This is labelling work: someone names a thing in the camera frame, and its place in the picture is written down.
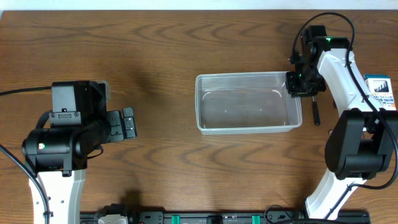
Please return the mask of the small claw hammer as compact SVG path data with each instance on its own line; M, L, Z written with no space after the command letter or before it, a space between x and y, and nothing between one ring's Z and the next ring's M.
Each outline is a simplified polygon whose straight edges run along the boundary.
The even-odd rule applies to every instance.
M312 110L313 110L313 121L316 126L320 125L320 115L318 111L318 104L316 96L312 96Z

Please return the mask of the clear plastic storage container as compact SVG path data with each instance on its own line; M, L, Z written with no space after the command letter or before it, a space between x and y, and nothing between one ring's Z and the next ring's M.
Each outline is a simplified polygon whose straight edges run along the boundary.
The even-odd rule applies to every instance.
M285 72L202 74L195 113L202 135L284 133L302 125L300 98L287 92Z

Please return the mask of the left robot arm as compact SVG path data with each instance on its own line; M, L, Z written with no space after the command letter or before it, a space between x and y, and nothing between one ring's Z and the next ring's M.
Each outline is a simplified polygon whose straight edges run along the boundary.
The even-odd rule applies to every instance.
M22 143L34 223L79 223L88 160L103 145L137 136L132 108L108 111L106 81L54 82L52 110Z

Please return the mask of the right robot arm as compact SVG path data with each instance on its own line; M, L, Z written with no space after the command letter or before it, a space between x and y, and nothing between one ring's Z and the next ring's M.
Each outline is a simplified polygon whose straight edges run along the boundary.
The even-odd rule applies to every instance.
M311 219L336 220L357 188L385 171L397 154L397 112L387 110L369 91L346 37L330 37L324 26L301 28L302 52L293 51L286 87L293 97L330 90L339 119L325 145L327 170L305 201Z

